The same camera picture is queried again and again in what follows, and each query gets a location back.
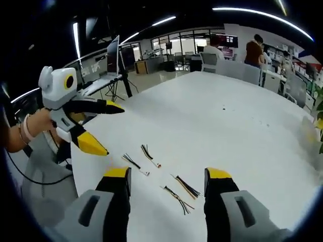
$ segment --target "fluorescent light strip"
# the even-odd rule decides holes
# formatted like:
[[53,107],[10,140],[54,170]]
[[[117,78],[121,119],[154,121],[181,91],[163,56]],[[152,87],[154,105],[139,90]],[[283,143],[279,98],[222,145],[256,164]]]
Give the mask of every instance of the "fluorescent light strip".
[[284,12],[284,14],[285,14],[285,16],[287,16],[287,13],[286,13],[286,10],[285,10],[285,8],[284,8],[284,5],[283,5],[282,0],[278,0],[278,2],[279,2],[279,4],[280,4],[280,6],[281,6],[281,8],[282,8],[282,10],[283,10],[283,12]]
[[167,18],[167,19],[164,19],[164,20],[161,20],[161,21],[159,21],[159,22],[157,22],[157,23],[154,23],[152,26],[156,26],[156,25],[158,25],[158,24],[162,24],[162,23],[164,23],[164,22],[167,22],[167,21],[172,20],[172,19],[175,19],[175,18],[176,18],[176,16],[169,17],[169,18]]
[[129,39],[131,39],[131,38],[135,37],[135,36],[136,36],[136,35],[138,35],[138,34],[139,34],[139,32],[137,32],[137,33],[135,33],[135,34],[131,35],[130,37],[128,37],[128,38],[126,38],[124,41],[122,41],[119,45],[122,45],[123,43],[127,42]]
[[33,93],[33,92],[37,91],[38,89],[40,89],[40,87],[37,87],[37,88],[35,88],[35,89],[33,89],[33,90],[29,91],[29,92],[26,92],[26,93],[24,93],[24,94],[20,95],[19,97],[17,97],[17,98],[15,98],[14,100],[12,100],[12,101],[11,101],[11,103],[15,103],[15,102],[16,102],[16,101],[18,101],[19,99],[21,99],[21,98],[23,98],[23,97],[27,96],[27,95],[28,95],[28,94],[30,94],[30,93]]
[[314,41],[314,39],[308,34],[306,33],[304,30],[300,29],[299,27],[297,27],[296,25],[286,21],[285,19],[281,19],[275,15],[271,15],[271,14],[267,14],[264,12],[260,12],[260,11],[256,11],[256,10],[251,10],[251,9],[241,9],[241,8],[213,8],[213,11],[241,11],[241,12],[249,12],[249,13],[254,13],[254,14],[260,14],[260,15],[264,15],[273,19],[276,19],[280,22],[283,22],[291,27],[293,27],[294,29],[298,30],[299,32],[301,32],[302,34],[304,34],[307,38],[309,38],[310,40]]
[[74,33],[74,41],[75,41],[77,58],[79,59],[79,58],[81,58],[81,54],[80,54],[80,44],[79,44],[78,23],[73,24],[73,33]]

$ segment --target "robot eye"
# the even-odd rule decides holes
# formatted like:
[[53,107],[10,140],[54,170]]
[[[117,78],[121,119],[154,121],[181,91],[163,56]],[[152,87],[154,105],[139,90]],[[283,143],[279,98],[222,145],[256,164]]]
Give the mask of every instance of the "robot eye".
[[73,76],[67,77],[67,79],[65,80],[65,89],[69,89],[73,85],[73,82],[74,82]]

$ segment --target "man in brown shirt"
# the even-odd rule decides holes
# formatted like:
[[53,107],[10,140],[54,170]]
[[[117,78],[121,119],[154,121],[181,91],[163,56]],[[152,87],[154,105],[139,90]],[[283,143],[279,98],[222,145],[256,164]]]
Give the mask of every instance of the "man in brown shirt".
[[264,57],[261,49],[263,39],[259,34],[254,36],[254,40],[247,43],[247,56],[245,64],[260,68],[260,64],[264,63]]

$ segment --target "bracelet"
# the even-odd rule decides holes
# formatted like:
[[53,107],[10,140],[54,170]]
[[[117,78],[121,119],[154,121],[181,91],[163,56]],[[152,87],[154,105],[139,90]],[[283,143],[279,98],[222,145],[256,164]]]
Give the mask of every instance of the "bracelet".
[[22,142],[24,142],[24,144],[25,144],[25,145],[28,145],[28,144],[24,141],[24,139],[22,138],[20,124],[18,124],[18,130],[19,130],[19,136],[20,136],[20,139],[22,140]]
[[32,141],[35,137],[33,137],[30,133],[29,133],[29,131],[28,131],[28,127],[27,127],[27,119],[28,119],[28,117],[29,117],[30,115],[29,114],[27,114],[26,115],[26,117],[25,117],[25,119],[24,119],[24,132],[25,132],[25,135],[26,135],[26,137],[30,140],[30,141]]

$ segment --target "white robot head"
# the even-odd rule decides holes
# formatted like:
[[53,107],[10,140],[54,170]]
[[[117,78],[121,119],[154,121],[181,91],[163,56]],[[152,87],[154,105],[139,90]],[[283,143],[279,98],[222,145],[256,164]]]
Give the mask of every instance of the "white robot head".
[[44,67],[40,73],[38,85],[42,89],[45,107],[59,109],[77,94],[77,78],[74,68],[52,70]]

